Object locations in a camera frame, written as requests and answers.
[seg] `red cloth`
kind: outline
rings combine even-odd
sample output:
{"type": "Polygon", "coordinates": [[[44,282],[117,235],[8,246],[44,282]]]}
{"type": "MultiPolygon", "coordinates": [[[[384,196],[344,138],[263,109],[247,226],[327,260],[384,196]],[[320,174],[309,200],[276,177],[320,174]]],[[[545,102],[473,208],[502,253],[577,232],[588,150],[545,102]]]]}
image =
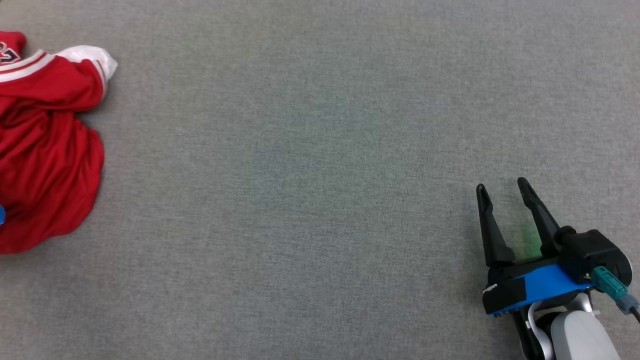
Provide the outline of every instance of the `red cloth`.
{"type": "Polygon", "coordinates": [[[98,134],[74,115],[100,103],[100,64],[43,51],[22,59],[25,43],[22,33],[0,31],[0,254],[78,227],[93,208],[104,162],[98,134]]]}

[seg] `gray fabric surface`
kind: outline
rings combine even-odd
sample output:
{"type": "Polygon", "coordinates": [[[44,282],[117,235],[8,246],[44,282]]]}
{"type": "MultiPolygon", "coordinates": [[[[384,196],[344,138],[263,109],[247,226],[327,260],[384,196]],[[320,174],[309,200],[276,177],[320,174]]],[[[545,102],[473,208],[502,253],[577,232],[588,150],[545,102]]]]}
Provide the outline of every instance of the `gray fabric surface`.
{"type": "MultiPolygon", "coordinates": [[[[93,213],[0,258],[1,359],[520,359],[483,312],[474,188],[515,180],[640,266],[633,1],[4,0],[106,48],[93,213]]],[[[620,356],[637,324],[595,297],[620,356]]]]}

